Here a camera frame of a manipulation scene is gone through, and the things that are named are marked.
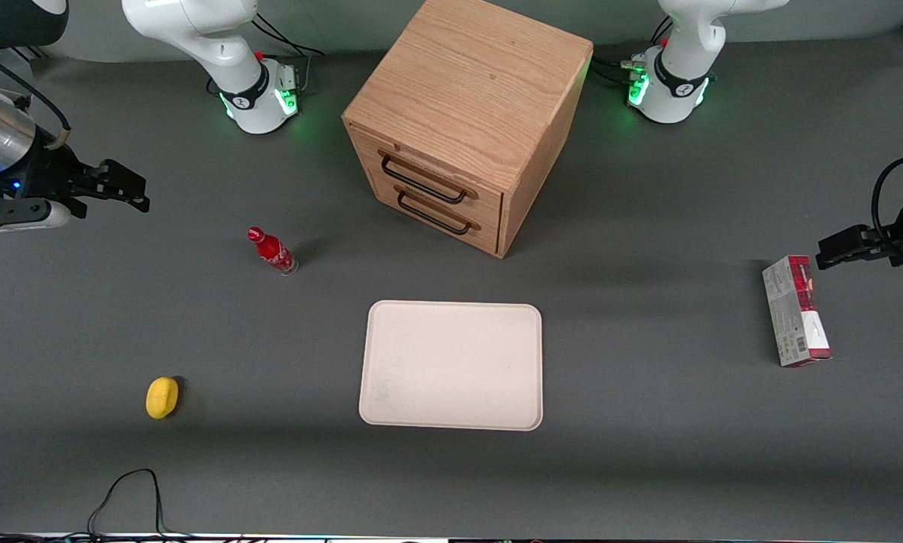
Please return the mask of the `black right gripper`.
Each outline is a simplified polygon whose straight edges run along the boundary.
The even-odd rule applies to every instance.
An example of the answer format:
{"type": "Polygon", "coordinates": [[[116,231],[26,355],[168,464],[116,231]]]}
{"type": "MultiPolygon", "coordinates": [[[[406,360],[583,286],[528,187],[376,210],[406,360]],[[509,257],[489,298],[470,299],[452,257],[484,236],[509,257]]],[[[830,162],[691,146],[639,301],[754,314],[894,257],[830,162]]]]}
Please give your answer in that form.
{"type": "Polygon", "coordinates": [[[100,162],[98,179],[93,172],[67,146],[27,152],[20,162],[0,172],[0,227],[58,227],[73,216],[84,219],[86,198],[117,201],[149,212],[143,176],[114,159],[100,162]]]}

